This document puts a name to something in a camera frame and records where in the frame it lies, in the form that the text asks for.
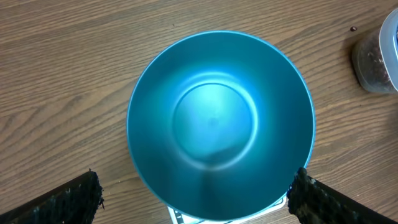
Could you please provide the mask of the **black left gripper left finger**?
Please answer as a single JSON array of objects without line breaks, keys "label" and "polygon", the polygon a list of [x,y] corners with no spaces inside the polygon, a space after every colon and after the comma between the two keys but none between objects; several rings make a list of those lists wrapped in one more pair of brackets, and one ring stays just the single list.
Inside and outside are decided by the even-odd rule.
[{"label": "black left gripper left finger", "polygon": [[92,224],[103,207],[103,188],[89,170],[73,180],[1,215],[3,224]]}]

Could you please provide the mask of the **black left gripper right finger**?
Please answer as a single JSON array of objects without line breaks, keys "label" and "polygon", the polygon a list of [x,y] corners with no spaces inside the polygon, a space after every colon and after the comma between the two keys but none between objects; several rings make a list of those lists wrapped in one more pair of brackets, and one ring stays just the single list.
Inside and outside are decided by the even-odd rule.
[{"label": "black left gripper right finger", "polygon": [[289,213],[303,224],[397,224],[299,168],[287,191]]}]

